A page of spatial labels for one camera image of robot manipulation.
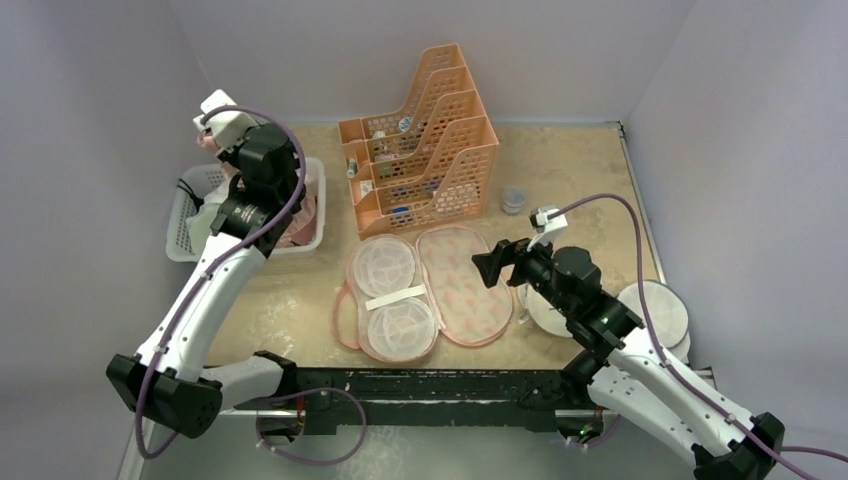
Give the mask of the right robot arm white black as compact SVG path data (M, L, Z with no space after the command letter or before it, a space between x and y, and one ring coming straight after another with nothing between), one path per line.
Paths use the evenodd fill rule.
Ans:
M582 347L563 370L561 392L576 407L611 409L682 458L697 479L763 479L776 462L785 428L719 393L667 349L641 317L603 290L601 271L579 247L499 241L472 261L485 286L504 267L509 285L528 285L566 320Z

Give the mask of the floral mesh laundry bag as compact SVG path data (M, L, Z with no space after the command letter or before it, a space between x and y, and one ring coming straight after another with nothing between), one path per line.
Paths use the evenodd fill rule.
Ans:
M508 328L513 300L503 281L486 287L472 261L487 252L477 231L446 225L410 242L380 234L359 242L345 268L330 332L340 344L386 364L427 357L440 338L461 347L482 347ZM340 332L342 301L356 308L355 334Z

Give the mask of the satin pink lace bra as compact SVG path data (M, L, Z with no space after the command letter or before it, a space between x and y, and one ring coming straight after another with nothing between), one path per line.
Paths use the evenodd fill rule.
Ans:
M198 210L204 204L219 204L220 207L227 198L229 181L238 173L238 170L229 163L223 163L220 171L224 176L224 181L203 197ZM318 211L316 177L308 170L305 170L304 173L306 193L301 202L301 209L293 215L291 223L277 242L277 249L307 245L315 236Z

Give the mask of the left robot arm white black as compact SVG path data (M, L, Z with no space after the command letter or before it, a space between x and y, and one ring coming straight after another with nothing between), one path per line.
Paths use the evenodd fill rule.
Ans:
M197 438L218 413L262 398L284 409L298 382L286 361L260 352L208 369L212 340L236 298L271 257L306 194L306 156L286 127L251 126L221 151L238 169L189 282L156 331L131 355L115 355L106 376L136 421L149 419Z

